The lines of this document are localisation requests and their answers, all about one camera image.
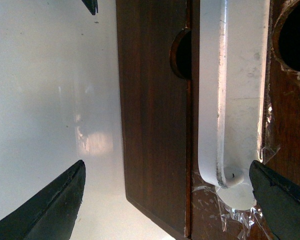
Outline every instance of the plastic wrap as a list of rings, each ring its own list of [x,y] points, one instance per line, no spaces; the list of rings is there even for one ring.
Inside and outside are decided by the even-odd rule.
[[[259,160],[266,164],[270,159],[273,158],[274,155],[279,151],[280,144],[275,139],[274,131],[275,128],[275,118],[272,109],[271,103],[269,103],[264,109],[264,121],[263,121],[263,131],[262,131],[262,144],[260,144],[259,152]],[[201,182],[197,182],[192,187],[192,192],[196,191],[204,191],[215,194],[215,201],[217,202],[219,208],[220,215],[220,224],[222,225],[222,230],[224,232],[228,232],[233,235],[237,232],[237,229],[241,229],[239,234],[234,237],[239,240],[246,240],[250,235],[251,229],[254,225],[259,227],[265,237],[268,240],[272,240],[272,233],[269,230],[266,220],[263,216],[262,209],[256,205],[249,210],[237,210],[234,209],[227,204],[225,204],[221,198],[218,196],[217,191],[218,188],[214,185],[206,183],[200,176],[199,170],[196,169],[192,172],[193,175],[197,175],[196,179],[200,179]]]
[[[199,170],[193,171],[192,174],[200,176]],[[222,225],[222,230],[233,235],[231,228],[238,229],[241,231],[238,235],[234,237],[239,240],[246,240],[250,235],[251,229],[254,225],[257,225],[267,237],[268,240],[272,240],[271,232],[266,226],[265,218],[262,214],[262,210],[258,206],[254,206],[247,211],[234,209],[227,204],[225,204],[216,192],[215,186],[206,183],[201,177],[201,183],[192,188],[192,192],[204,191],[215,194],[215,200],[217,201],[220,215],[220,224]]]
[[[259,150],[259,160],[266,164],[280,150],[280,143],[275,138],[275,116],[273,113],[272,104],[269,103],[264,109],[264,121],[262,131],[262,145]]]

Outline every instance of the white metal handle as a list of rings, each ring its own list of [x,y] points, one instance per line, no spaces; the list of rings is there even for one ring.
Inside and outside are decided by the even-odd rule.
[[[261,144],[270,3],[200,4],[199,171],[245,209],[254,202],[248,172]]]

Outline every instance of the wood grain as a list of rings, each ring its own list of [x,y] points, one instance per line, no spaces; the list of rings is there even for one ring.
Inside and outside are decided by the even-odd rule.
[[[190,234],[189,83],[173,73],[169,55],[186,6],[116,1],[126,197],[176,239]]]

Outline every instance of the dark wooden panel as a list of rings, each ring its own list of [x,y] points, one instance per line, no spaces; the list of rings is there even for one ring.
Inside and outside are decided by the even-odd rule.
[[[291,1],[272,0],[272,29],[280,15],[291,11],[286,7],[289,3]],[[300,72],[287,68],[275,57],[277,32],[278,29],[274,29],[271,36],[269,96],[275,117],[274,137],[280,143],[280,150],[268,166],[300,185]]]
[[[191,195],[187,81],[171,70],[169,53],[186,26],[186,0],[117,0],[116,11],[126,197],[183,239]]]

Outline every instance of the scratched white paint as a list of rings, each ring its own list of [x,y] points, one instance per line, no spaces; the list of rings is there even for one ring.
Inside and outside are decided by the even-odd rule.
[[[172,240],[125,198],[116,9],[0,0],[0,219],[78,159],[73,240]]]
[[[203,179],[235,209],[253,206],[269,0],[201,0],[198,159]]]

